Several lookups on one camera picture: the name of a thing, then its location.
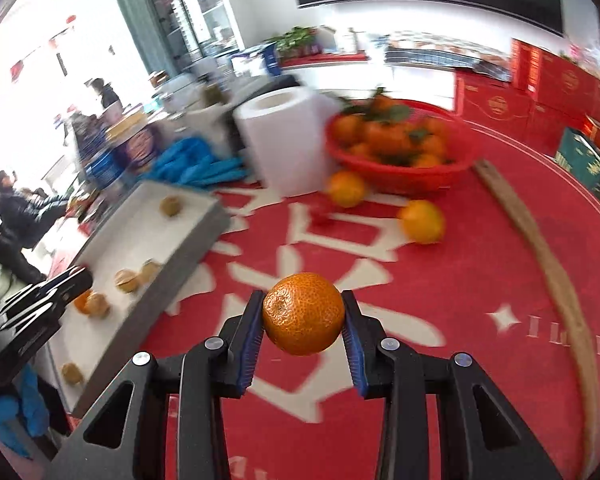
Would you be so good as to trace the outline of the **small orange with stem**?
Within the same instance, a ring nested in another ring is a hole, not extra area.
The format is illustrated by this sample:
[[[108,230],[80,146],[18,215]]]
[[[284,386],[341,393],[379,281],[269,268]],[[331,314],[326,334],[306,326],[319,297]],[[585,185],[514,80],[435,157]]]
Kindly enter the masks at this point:
[[[81,294],[79,297],[76,297],[76,299],[72,302],[76,310],[78,310],[81,314],[86,316],[91,315],[90,304],[88,303],[88,300],[90,300],[91,297],[91,293],[91,289],[87,289],[86,292]]]

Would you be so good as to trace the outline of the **brown walnut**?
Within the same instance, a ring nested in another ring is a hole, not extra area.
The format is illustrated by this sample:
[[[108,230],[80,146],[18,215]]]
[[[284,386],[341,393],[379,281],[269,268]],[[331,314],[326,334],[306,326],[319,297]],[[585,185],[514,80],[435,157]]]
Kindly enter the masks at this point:
[[[135,271],[122,269],[114,274],[114,284],[125,294],[132,294],[140,287],[140,279]]]

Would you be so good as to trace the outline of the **pale walnut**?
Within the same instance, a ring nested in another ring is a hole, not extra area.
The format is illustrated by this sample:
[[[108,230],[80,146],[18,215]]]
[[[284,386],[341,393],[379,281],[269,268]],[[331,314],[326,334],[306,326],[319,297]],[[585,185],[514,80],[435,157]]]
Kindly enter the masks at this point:
[[[156,277],[161,269],[162,264],[160,262],[149,259],[142,264],[137,273],[137,277],[143,284],[148,284]]]

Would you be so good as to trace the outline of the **walnut inside tray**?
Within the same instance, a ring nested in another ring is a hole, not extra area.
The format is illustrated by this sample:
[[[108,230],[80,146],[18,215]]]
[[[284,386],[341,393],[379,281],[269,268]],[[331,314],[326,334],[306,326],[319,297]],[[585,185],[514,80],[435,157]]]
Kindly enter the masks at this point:
[[[85,311],[91,318],[106,318],[110,310],[110,304],[104,294],[90,292],[85,301]]]

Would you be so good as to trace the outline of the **walnut beside tray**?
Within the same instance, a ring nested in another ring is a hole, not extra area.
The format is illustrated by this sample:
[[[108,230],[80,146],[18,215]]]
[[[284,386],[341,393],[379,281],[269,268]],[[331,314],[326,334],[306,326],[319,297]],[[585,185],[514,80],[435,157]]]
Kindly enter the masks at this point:
[[[84,381],[83,374],[76,363],[65,363],[61,367],[60,372],[62,378],[64,378],[64,381],[70,386],[82,384]]]

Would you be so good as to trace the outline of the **seated person in dark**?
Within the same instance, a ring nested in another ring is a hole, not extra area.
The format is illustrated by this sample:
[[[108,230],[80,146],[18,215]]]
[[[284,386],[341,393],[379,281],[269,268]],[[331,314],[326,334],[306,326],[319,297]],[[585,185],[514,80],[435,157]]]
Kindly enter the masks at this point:
[[[42,197],[16,190],[15,178],[0,171],[0,265],[24,284],[38,284],[46,275],[23,255],[38,244],[69,210],[67,196]]]

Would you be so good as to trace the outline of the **grey white tray box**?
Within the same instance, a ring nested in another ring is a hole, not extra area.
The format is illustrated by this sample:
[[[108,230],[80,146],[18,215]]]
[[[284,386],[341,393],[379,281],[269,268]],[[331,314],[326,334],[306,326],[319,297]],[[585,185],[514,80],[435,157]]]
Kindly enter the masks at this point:
[[[143,181],[114,207],[73,262],[93,275],[104,316],[68,307],[48,343],[53,364],[74,364],[77,385],[58,380],[61,400],[81,417],[140,348],[160,314],[194,275],[230,226],[230,214],[209,193]]]

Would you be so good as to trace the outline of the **red round table mat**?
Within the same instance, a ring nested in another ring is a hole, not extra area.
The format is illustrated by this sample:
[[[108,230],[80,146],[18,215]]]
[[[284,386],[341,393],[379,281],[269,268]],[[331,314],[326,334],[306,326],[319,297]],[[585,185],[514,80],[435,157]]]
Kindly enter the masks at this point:
[[[600,201],[546,156],[491,130],[478,139],[569,274],[600,381]],[[283,198],[254,183],[218,194],[232,225],[187,283],[178,310],[160,314],[140,350],[175,356],[215,334],[253,289],[316,272],[353,292],[365,314],[416,350],[472,354],[562,475],[580,477],[583,413],[565,327],[530,247],[473,172],[432,196],[446,219],[444,239],[432,245],[405,237],[398,196],[373,195],[339,211],[315,193]],[[332,224],[311,226],[315,206],[330,210]],[[342,344],[296,358],[266,342],[244,398],[223,406],[232,475],[368,479],[381,411],[353,389]]]

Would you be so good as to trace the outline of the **brown kiwi upper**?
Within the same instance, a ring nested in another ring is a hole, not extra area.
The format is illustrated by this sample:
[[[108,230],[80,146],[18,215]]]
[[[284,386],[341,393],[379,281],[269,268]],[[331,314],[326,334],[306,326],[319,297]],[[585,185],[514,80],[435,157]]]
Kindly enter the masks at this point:
[[[183,203],[178,196],[170,195],[161,200],[159,209],[165,216],[175,217],[182,211]]]

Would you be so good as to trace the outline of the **red cherry tomato far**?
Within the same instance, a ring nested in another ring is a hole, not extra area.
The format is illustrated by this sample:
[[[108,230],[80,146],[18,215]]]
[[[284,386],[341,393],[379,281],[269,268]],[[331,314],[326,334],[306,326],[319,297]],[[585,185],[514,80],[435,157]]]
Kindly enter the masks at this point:
[[[332,224],[332,218],[330,218],[330,210],[321,207],[311,207],[309,209],[311,226],[317,226],[318,228],[326,228]]]

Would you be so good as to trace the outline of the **purple instant noodle cup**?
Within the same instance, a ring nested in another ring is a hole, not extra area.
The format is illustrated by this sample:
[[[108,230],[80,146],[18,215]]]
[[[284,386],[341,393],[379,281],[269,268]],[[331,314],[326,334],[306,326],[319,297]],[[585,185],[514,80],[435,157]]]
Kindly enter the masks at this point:
[[[147,174],[162,153],[162,139],[157,127],[135,125],[111,140],[114,158],[131,174]]]

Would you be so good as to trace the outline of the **blue rubber gloves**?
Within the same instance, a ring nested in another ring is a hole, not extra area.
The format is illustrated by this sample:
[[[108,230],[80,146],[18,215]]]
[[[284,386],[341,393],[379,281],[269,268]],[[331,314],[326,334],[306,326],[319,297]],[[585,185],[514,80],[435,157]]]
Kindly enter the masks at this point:
[[[248,174],[239,156],[220,157],[201,136],[189,136],[160,154],[143,178],[203,190],[244,180]]]

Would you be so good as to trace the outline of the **standing man in black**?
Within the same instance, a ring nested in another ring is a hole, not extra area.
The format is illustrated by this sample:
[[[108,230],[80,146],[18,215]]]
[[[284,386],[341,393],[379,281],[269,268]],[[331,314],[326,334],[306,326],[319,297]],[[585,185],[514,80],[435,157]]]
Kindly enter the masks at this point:
[[[102,78],[92,78],[88,82],[88,85],[96,93],[100,105],[104,110],[111,105],[121,104],[121,100],[117,95],[117,92],[114,91],[114,88],[112,88],[110,84],[106,84]]]

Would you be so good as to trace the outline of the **long wooden back scratcher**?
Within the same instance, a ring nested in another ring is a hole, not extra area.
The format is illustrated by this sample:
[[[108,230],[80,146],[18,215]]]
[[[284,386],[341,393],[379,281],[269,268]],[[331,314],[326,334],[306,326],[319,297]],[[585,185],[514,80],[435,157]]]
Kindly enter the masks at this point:
[[[509,182],[486,159],[474,163],[474,171],[506,212],[527,242],[538,264],[545,288],[565,327],[583,413],[580,477],[588,478],[597,464],[596,444],[600,429],[600,381],[593,336],[570,276],[550,249],[538,222]]]

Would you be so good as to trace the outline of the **red plastic fruit basket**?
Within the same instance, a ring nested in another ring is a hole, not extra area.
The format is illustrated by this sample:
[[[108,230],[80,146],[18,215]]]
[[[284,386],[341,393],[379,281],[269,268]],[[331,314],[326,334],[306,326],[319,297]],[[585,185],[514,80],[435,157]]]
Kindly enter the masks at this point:
[[[478,136],[441,107],[369,98],[329,119],[327,153],[379,191],[414,195],[449,188],[477,159]]]

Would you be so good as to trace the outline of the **white paper towel roll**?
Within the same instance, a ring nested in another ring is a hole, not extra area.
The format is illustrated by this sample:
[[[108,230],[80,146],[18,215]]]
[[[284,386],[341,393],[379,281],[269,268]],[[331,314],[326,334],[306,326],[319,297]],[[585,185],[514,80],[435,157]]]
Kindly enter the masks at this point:
[[[340,101],[308,87],[275,90],[234,110],[257,177],[279,196],[319,191],[332,171],[325,129]]]

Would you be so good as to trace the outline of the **red gift boxes stack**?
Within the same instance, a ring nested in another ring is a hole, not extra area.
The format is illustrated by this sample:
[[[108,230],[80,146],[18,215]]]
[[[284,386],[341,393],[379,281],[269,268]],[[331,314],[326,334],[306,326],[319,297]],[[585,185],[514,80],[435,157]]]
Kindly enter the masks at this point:
[[[454,112],[535,151],[554,155],[570,127],[600,148],[600,78],[566,58],[512,41],[509,78],[455,72]]]

